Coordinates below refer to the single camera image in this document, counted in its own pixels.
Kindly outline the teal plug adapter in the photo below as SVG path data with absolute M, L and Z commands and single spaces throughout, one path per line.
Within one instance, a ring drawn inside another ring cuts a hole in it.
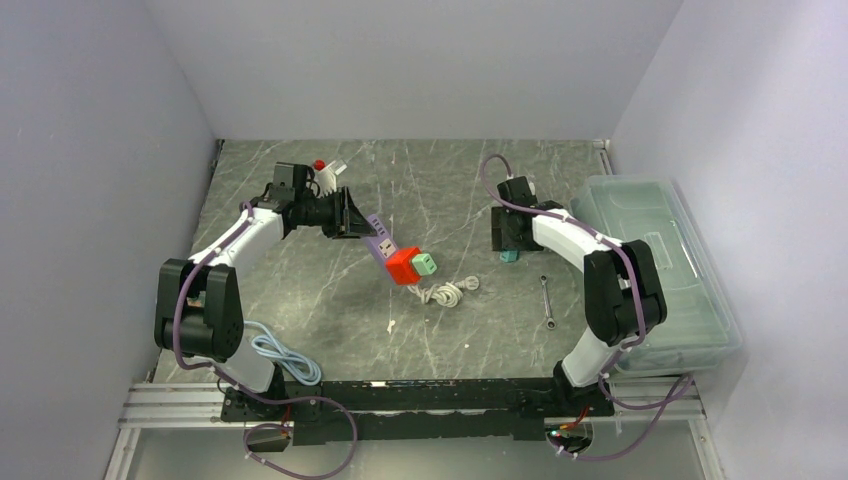
M 503 263 L 514 263 L 519 258 L 519 252 L 517 250 L 504 250 L 499 254 L 499 259 Z

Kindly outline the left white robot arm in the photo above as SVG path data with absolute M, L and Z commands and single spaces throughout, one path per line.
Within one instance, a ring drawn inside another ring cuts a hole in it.
M 317 227 L 329 239 L 375 235 L 348 188 L 332 170 L 278 162 L 261 194 L 244 202 L 235 223 L 188 259 L 169 259 L 159 271 L 154 341 L 180 368 L 209 370 L 239 390 L 264 420 L 279 417 L 286 390 L 271 360 L 244 337 L 238 277 L 300 227 Z

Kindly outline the light green plug adapter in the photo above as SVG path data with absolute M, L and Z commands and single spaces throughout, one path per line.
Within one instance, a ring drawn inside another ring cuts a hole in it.
M 410 263 L 419 276 L 429 276 L 437 270 L 435 260 L 428 253 L 416 254 Z

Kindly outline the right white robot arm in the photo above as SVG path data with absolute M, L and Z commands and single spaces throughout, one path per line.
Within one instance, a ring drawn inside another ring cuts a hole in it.
M 526 177 L 497 185 L 493 249 L 547 249 L 583 275 L 586 329 L 560 362 L 565 379 L 551 388 L 557 411 L 574 415 L 590 399 L 588 386 L 606 379 L 620 357 L 662 324 L 668 307 L 651 247 L 623 241 L 579 221 L 556 202 L 540 203 Z

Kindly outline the red plug adapter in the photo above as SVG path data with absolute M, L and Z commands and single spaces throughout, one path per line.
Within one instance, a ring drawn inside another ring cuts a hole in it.
M 396 285 L 415 285 L 421 280 L 422 276 L 412 263 L 413 258 L 421 253 L 418 247 L 406 247 L 397 250 L 385 262 L 385 268 Z

